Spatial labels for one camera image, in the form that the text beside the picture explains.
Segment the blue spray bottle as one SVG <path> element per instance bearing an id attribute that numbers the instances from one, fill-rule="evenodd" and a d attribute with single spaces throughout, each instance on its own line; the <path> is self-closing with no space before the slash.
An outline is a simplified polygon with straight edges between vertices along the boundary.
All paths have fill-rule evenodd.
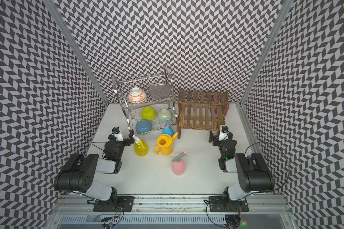
<path id="1" fill-rule="evenodd" d="M 162 127 L 162 134 L 163 135 L 170 135 L 170 136 L 174 135 L 174 131 L 169 126 L 169 119 L 166 119 L 161 127 Z"/>

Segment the yellow watering can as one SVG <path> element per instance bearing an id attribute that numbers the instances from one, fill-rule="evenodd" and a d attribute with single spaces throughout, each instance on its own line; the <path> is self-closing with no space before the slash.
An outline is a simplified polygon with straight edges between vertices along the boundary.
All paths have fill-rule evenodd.
<path id="1" fill-rule="evenodd" d="M 170 155 L 174 150 L 174 141 L 178 137 L 178 133 L 173 136 L 169 134 L 162 134 L 157 138 L 157 146 L 154 148 L 156 155 Z"/>

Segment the pink spray bottle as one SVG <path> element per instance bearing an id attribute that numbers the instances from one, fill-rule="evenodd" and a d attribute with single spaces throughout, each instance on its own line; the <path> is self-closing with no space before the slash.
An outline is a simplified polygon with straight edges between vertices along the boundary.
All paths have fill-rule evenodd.
<path id="1" fill-rule="evenodd" d="M 183 151 L 172 160 L 172 172 L 175 175 L 181 176 L 185 173 L 186 165 L 183 158 L 186 156 L 188 156 L 187 151 Z"/>

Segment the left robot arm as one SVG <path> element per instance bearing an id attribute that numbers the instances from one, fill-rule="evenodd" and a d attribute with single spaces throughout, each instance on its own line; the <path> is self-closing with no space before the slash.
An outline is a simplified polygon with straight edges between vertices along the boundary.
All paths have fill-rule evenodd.
<path id="1" fill-rule="evenodd" d="M 105 158 L 97 154 L 71 155 L 54 179 L 55 190 L 90 198 L 94 212 L 131 212 L 134 197 L 119 196 L 116 188 L 96 180 L 95 174 L 119 173 L 124 148 L 135 143 L 133 135 L 132 130 L 128 138 L 123 138 L 120 129 L 113 128 L 103 149 Z"/>

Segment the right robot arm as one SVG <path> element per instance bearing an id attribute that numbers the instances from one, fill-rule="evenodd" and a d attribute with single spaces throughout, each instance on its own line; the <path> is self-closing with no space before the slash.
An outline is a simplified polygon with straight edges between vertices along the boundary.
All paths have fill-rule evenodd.
<path id="1" fill-rule="evenodd" d="M 236 153 L 237 141 L 223 127 L 218 135 L 209 132 L 209 143 L 217 146 L 221 153 L 219 168 L 225 173 L 236 173 L 238 183 L 226 187 L 222 196 L 210 196 L 208 207 L 211 212 L 248 212 L 246 198 L 252 194 L 271 192 L 275 179 L 261 153 Z"/>

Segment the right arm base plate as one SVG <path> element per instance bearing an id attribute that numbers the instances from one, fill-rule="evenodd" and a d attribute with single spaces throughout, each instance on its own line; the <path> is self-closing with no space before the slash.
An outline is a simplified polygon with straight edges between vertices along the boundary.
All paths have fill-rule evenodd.
<path id="1" fill-rule="evenodd" d="M 223 200 L 222 196 L 209 196 L 208 208 L 211 212 L 249 212 L 247 200 Z"/>

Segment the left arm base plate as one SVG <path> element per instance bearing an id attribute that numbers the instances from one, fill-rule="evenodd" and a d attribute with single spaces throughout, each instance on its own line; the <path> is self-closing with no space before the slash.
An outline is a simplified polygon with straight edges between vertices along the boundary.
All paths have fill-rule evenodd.
<path id="1" fill-rule="evenodd" d="M 121 210 L 122 212 L 131 212 L 133 208 L 134 196 L 118 196 L 115 200 L 98 201 L 94 205 L 94 212 L 114 212 Z"/>

